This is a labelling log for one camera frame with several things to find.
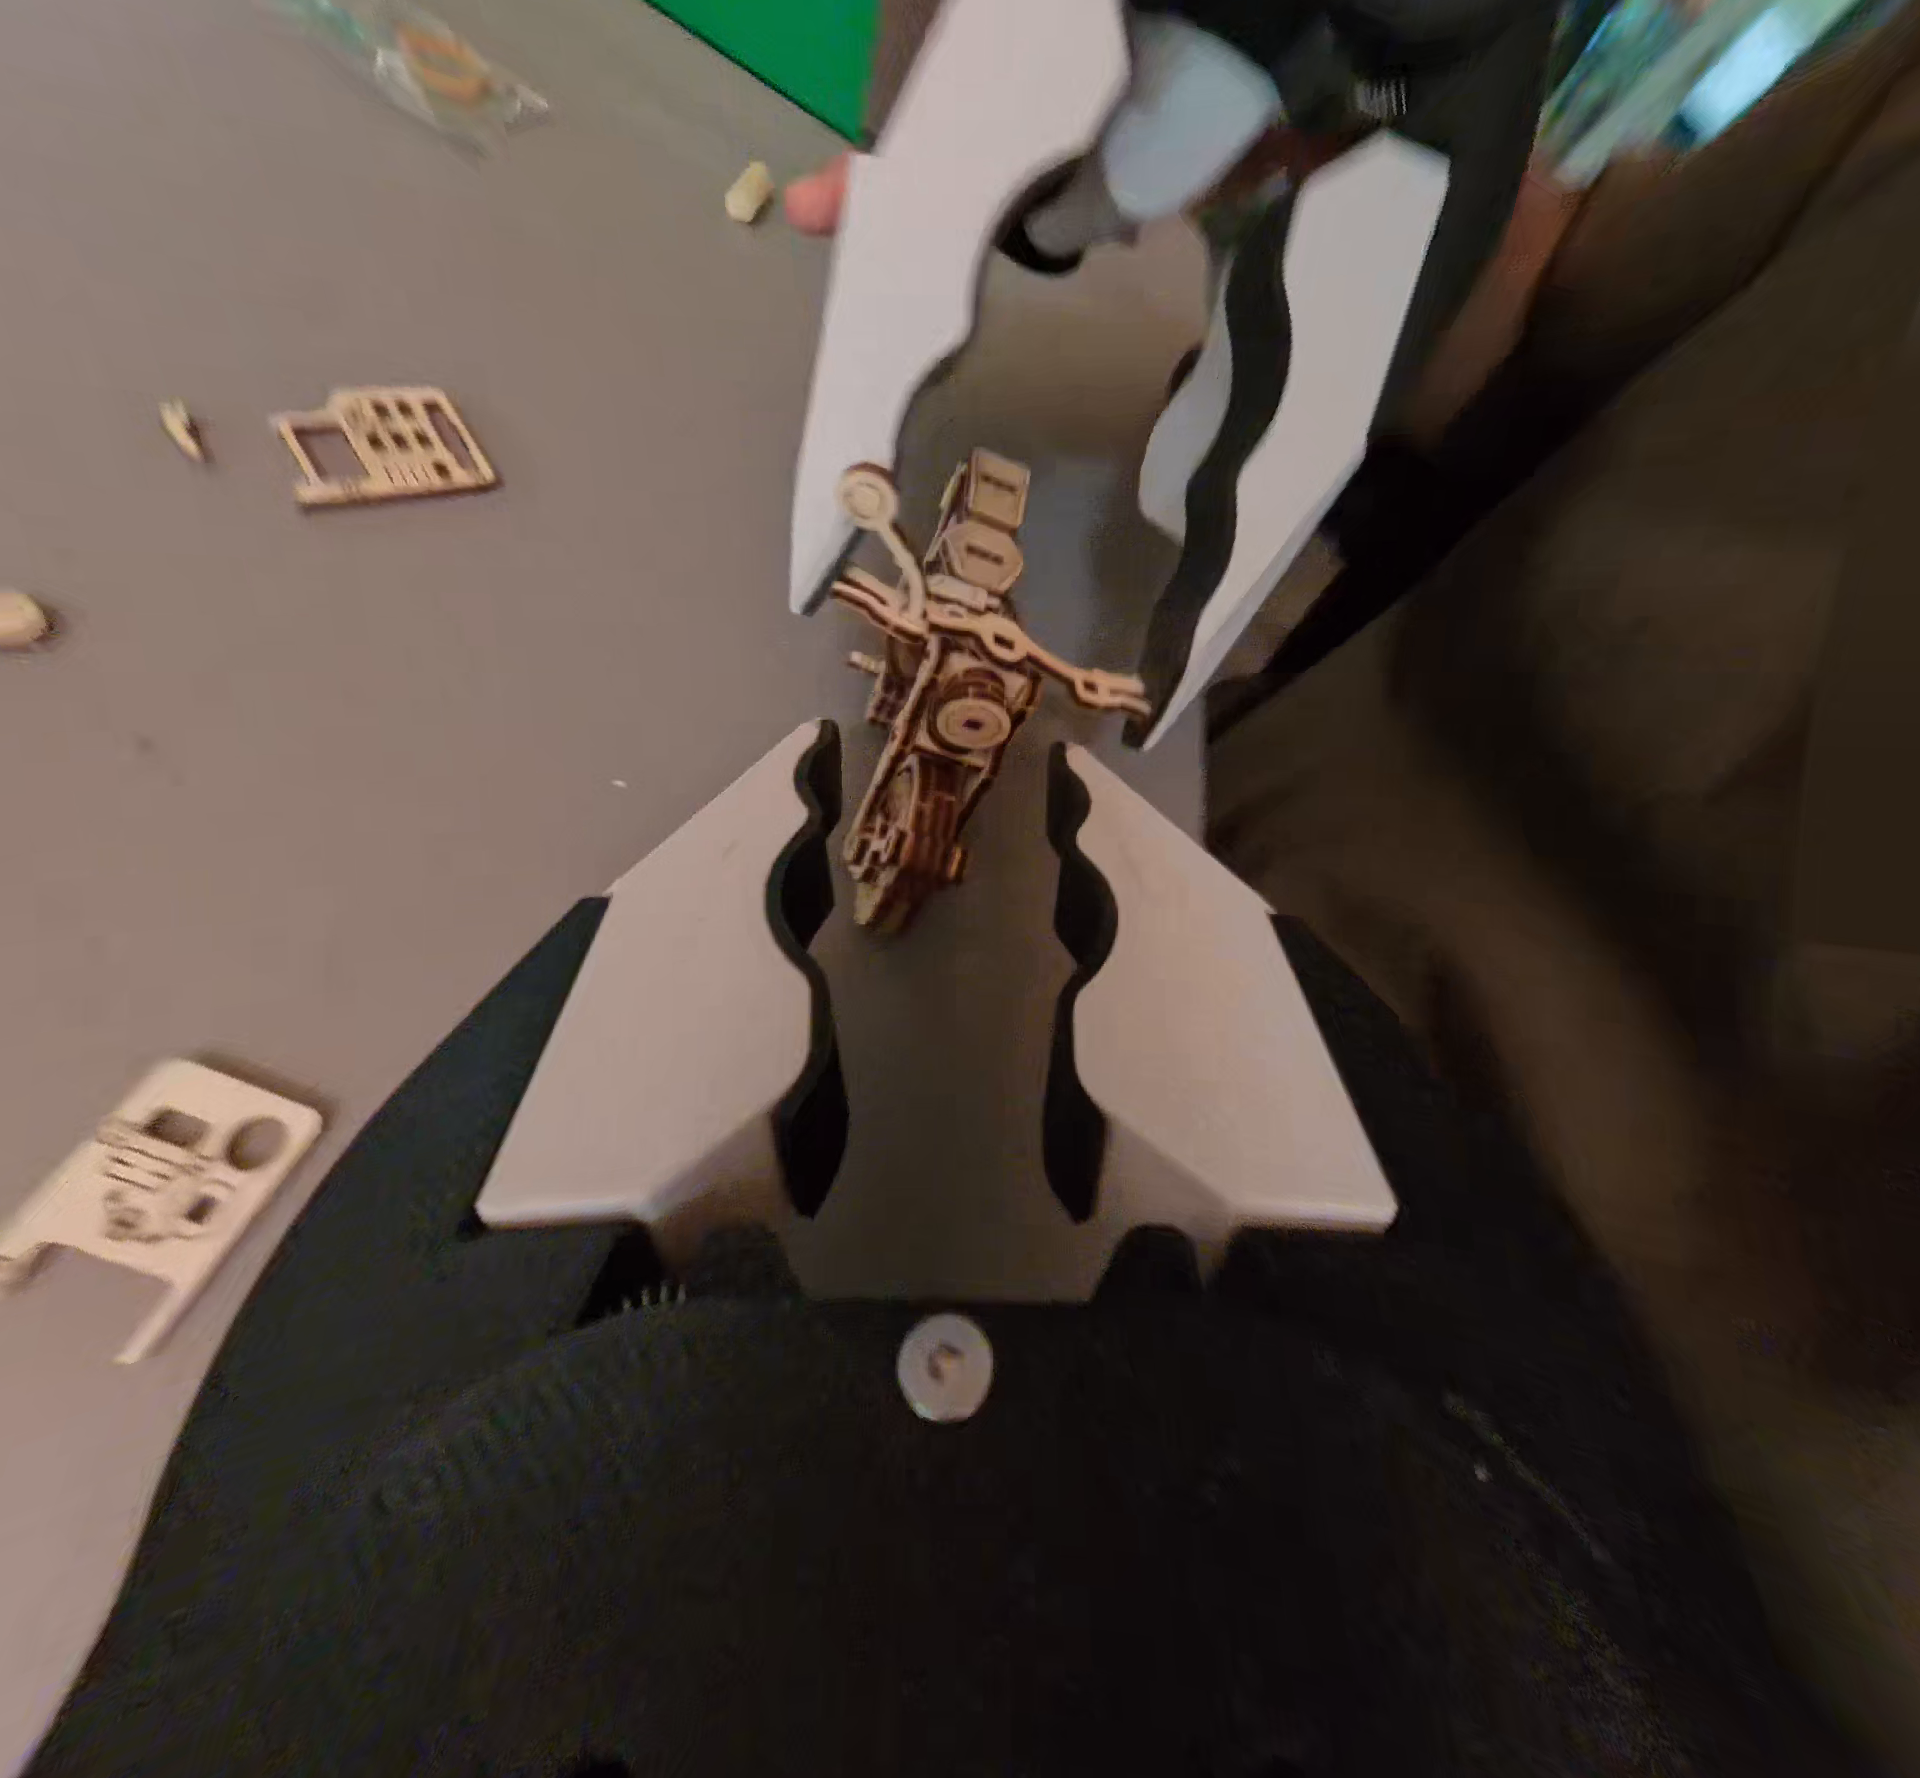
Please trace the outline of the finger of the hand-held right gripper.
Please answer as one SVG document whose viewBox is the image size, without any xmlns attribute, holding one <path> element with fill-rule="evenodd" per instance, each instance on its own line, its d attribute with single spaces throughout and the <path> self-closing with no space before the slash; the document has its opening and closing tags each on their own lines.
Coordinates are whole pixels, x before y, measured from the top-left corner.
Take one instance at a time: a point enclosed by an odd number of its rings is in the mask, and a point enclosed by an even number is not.
<svg viewBox="0 0 1920 1778">
<path fill-rule="evenodd" d="M 1141 652 L 1156 746 L 1205 694 L 1352 482 L 1449 192 L 1449 162 L 1372 133 L 1270 198 L 1225 261 L 1206 335 L 1137 468 L 1172 543 Z"/>
<path fill-rule="evenodd" d="M 893 469 L 910 406 L 975 325 L 1014 204 L 1101 136 L 1133 72 L 1120 0 L 941 0 L 887 126 L 845 166 L 788 517 L 788 608 L 820 606 L 840 475 Z"/>
</svg>

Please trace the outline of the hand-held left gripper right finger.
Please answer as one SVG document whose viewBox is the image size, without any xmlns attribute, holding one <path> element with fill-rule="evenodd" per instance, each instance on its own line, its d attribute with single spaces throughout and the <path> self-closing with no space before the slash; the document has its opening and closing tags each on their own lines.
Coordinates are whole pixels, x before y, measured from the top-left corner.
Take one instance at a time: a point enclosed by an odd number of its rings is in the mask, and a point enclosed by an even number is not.
<svg viewBox="0 0 1920 1778">
<path fill-rule="evenodd" d="M 1092 1251 L 1162 1227 L 1381 1234 L 1397 1194 L 1274 909 L 1087 746 L 1046 774 L 1052 927 L 1069 956 L 1043 1166 Z"/>
</svg>

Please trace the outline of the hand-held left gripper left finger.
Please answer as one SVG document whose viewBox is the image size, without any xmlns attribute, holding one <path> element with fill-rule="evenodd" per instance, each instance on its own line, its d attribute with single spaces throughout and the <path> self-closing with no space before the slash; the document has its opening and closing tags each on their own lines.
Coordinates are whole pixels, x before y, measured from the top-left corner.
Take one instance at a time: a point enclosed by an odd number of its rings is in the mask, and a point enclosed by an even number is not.
<svg viewBox="0 0 1920 1778">
<path fill-rule="evenodd" d="M 664 1264 L 791 1233 L 845 1159 L 830 979 L 840 730 L 809 717 L 606 886 L 479 1188 L 492 1230 L 641 1223 Z"/>
</svg>

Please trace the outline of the wooden motorcycle model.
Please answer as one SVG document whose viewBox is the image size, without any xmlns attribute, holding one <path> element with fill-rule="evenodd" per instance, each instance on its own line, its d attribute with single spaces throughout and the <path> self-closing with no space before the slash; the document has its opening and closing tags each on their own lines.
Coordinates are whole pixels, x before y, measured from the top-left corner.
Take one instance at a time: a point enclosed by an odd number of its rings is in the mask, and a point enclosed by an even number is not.
<svg viewBox="0 0 1920 1778">
<path fill-rule="evenodd" d="M 939 502 L 922 554 L 923 588 L 971 588 L 1016 614 L 1027 485 L 1032 472 L 1020 462 L 975 446 Z M 851 652 L 848 660 L 874 680 L 866 720 L 887 736 L 854 807 L 843 863 L 854 886 L 854 924 L 902 932 L 923 899 L 965 878 L 965 827 L 1046 684 L 965 667 L 958 658 L 926 660 L 902 709 L 874 720 L 869 709 L 887 709 L 874 687 L 897 687 L 902 678 L 877 680 L 861 658 L 884 658 L 884 640 L 877 652 Z"/>
</svg>

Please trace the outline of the grey desk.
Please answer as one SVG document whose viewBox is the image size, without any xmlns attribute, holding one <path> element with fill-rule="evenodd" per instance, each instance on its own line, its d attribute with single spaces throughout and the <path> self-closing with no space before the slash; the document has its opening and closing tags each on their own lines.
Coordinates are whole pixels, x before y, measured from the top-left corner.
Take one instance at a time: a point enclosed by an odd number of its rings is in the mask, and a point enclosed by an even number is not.
<svg viewBox="0 0 1920 1778">
<path fill-rule="evenodd" d="M 4 0 L 4 1212 L 160 1059 L 324 1111 L 205 1295 L 4 1295 L 4 1771 L 118 1592 L 209 1358 L 373 1111 L 571 899 L 815 712 L 788 614 L 834 150 L 639 0 L 415 0 L 550 104 L 470 155 L 265 0 Z M 304 510 L 271 414 L 443 387 L 502 482 Z M 180 398 L 209 465 L 155 422 Z"/>
</svg>

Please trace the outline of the person's dark clothing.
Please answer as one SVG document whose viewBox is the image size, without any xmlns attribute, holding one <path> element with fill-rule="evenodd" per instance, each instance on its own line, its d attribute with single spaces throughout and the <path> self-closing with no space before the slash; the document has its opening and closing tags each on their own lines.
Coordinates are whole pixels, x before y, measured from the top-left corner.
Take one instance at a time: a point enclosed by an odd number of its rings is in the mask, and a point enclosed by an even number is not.
<svg viewBox="0 0 1920 1778">
<path fill-rule="evenodd" d="M 1439 1071 L 1225 1287 L 1323 1420 L 1362 1770 L 1917 1771 L 1917 13 L 1536 248 L 1209 839 Z"/>
</svg>

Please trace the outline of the small plastic parts bag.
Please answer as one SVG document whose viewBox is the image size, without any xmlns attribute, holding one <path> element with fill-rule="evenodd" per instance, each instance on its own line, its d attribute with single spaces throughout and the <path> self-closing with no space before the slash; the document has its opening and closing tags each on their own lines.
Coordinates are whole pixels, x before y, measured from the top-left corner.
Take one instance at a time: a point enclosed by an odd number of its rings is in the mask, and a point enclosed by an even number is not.
<svg viewBox="0 0 1920 1778">
<path fill-rule="evenodd" d="M 415 0 L 265 0 L 392 110 L 487 155 L 550 121 L 545 97 Z"/>
</svg>

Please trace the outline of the square wooden piece with holes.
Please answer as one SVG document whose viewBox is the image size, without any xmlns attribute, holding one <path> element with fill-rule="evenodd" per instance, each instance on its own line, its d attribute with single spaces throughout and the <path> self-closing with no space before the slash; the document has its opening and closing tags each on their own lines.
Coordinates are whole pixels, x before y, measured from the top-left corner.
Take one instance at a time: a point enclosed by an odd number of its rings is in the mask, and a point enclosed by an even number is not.
<svg viewBox="0 0 1920 1778">
<path fill-rule="evenodd" d="M 4 1290 L 52 1251 L 155 1285 L 116 1364 L 151 1358 L 324 1136 L 324 1111 L 190 1059 L 144 1071 L 4 1221 Z"/>
</svg>

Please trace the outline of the wooden grid panel piece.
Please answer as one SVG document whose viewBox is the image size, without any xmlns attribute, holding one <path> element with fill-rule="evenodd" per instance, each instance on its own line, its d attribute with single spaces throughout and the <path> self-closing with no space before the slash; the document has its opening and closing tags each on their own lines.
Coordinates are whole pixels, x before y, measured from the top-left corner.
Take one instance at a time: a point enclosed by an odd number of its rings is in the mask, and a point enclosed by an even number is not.
<svg viewBox="0 0 1920 1778">
<path fill-rule="evenodd" d="M 502 475 L 456 401 L 431 384 L 342 387 L 271 414 L 304 510 L 373 508 L 498 489 Z"/>
</svg>

